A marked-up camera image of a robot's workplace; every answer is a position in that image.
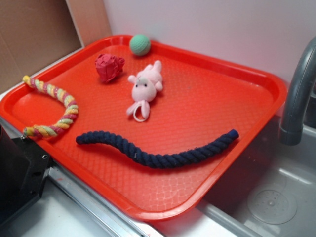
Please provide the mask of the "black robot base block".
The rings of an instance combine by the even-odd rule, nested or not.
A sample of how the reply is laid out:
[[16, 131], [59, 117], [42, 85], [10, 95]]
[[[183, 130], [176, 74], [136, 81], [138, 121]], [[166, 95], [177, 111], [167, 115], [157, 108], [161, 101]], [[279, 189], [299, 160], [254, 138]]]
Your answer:
[[18, 217], [42, 196], [50, 155], [28, 138], [10, 138], [0, 128], [0, 226]]

